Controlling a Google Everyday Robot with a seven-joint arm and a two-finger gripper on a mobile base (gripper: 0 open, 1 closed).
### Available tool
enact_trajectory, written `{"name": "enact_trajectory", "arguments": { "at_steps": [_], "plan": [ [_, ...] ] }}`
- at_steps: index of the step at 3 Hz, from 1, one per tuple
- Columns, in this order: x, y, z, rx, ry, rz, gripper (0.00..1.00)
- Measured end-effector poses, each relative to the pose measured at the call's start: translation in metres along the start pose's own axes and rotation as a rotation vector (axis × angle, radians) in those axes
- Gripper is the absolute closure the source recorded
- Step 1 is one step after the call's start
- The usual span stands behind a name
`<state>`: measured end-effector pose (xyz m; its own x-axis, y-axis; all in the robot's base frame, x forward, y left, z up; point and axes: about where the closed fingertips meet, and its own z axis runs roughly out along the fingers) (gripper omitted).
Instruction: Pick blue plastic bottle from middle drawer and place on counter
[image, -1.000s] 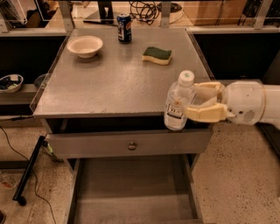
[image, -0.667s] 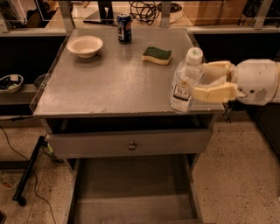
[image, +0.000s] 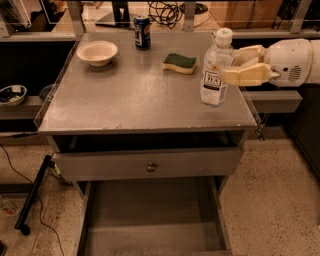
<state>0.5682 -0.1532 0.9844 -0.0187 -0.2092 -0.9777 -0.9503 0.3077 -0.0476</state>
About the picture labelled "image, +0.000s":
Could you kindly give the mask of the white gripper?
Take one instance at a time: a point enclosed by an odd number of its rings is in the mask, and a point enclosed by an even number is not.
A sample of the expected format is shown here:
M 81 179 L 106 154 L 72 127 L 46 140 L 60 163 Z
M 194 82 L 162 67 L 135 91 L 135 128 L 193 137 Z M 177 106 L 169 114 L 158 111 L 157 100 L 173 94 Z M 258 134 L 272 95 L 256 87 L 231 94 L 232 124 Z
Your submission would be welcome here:
M 314 82 L 314 44 L 308 39 L 281 40 L 266 50 L 262 45 L 242 47 L 233 56 L 236 67 L 218 72 L 228 85 L 260 86 L 269 81 L 278 87 L 299 87 Z

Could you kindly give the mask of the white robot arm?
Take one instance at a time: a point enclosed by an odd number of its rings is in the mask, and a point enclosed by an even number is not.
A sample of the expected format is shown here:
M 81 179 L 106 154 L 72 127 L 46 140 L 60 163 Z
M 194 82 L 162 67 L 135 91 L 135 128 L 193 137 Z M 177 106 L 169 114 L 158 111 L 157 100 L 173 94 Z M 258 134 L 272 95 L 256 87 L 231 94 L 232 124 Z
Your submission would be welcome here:
M 299 87 L 320 83 L 320 40 L 287 39 L 265 48 L 253 45 L 234 51 L 234 63 L 218 71 L 219 78 L 235 86 L 271 83 Z

